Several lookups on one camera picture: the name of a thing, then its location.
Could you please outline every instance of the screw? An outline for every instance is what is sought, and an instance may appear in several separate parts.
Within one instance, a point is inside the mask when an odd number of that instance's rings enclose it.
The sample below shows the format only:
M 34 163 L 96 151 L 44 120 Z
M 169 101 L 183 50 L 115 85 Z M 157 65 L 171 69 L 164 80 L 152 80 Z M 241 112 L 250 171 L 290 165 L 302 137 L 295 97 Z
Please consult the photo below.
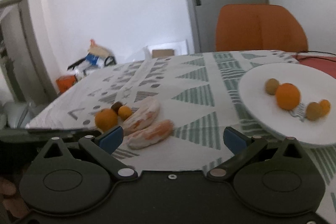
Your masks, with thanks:
M 134 170 L 131 168 L 122 168 L 118 171 L 118 175 L 122 177 L 130 177 L 134 174 Z
M 177 175 L 173 175 L 173 174 L 171 174 L 171 175 L 168 176 L 168 178 L 169 178 L 169 179 L 177 179 Z
M 215 168 L 210 171 L 210 175 L 213 177 L 224 177 L 226 175 L 226 171 L 224 169 Z

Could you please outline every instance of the tablecloth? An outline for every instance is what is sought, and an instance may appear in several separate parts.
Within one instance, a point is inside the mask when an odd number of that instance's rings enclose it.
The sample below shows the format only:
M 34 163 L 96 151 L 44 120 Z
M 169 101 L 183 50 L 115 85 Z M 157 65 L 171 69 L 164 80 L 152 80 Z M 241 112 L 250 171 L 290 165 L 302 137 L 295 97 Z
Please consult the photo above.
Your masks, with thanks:
M 297 63 L 282 51 L 200 53 L 121 64 L 89 75 L 34 118 L 30 128 L 94 127 L 94 115 L 115 101 L 136 110 L 155 96 L 161 103 L 158 121 L 171 119 L 175 128 L 165 141 L 141 150 L 122 144 L 113 156 L 141 170 L 207 172 L 232 157 L 223 131 L 232 126 L 247 136 L 265 132 L 249 115 L 237 91 L 246 71 L 268 63 Z M 306 149 L 326 183 L 318 213 L 336 223 L 335 147 Z

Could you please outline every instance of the person's hand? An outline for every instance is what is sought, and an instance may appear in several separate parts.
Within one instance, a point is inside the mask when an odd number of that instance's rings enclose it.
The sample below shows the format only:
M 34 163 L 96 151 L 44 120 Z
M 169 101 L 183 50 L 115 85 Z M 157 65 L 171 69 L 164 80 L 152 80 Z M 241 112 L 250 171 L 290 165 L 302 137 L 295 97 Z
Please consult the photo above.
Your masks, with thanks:
M 22 218 L 28 214 L 28 208 L 16 190 L 14 183 L 0 177 L 0 194 L 3 194 L 4 200 L 2 204 L 7 211 L 16 217 Z

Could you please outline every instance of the chair backrest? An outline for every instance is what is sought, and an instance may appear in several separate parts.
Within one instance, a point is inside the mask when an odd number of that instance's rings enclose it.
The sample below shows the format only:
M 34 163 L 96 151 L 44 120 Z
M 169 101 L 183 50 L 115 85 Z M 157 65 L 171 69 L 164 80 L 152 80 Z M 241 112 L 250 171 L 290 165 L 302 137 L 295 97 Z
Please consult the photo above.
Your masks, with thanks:
M 222 7 L 216 30 L 216 51 L 307 51 L 305 32 L 284 7 L 233 4 Z

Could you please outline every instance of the small orange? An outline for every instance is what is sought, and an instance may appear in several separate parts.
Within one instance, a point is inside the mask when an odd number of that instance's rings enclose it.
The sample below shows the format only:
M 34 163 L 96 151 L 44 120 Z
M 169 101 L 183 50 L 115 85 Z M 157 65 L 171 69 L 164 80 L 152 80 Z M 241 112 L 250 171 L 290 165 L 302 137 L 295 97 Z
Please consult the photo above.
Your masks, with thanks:
M 113 109 L 104 108 L 96 113 L 94 122 L 100 130 L 106 132 L 118 125 L 118 115 Z
M 274 78 L 268 79 L 265 83 L 265 91 L 269 95 L 274 95 L 275 92 L 277 91 L 278 86 L 279 86 L 278 80 Z
M 133 114 L 133 111 L 128 106 L 121 106 L 118 110 L 118 115 L 123 120 L 126 120 Z
M 290 83 L 279 85 L 275 93 L 277 104 L 284 110 L 292 110 L 300 103 L 301 94 L 299 89 Z
M 322 107 L 322 117 L 328 115 L 331 110 L 330 102 L 324 99 L 320 102 L 320 106 Z

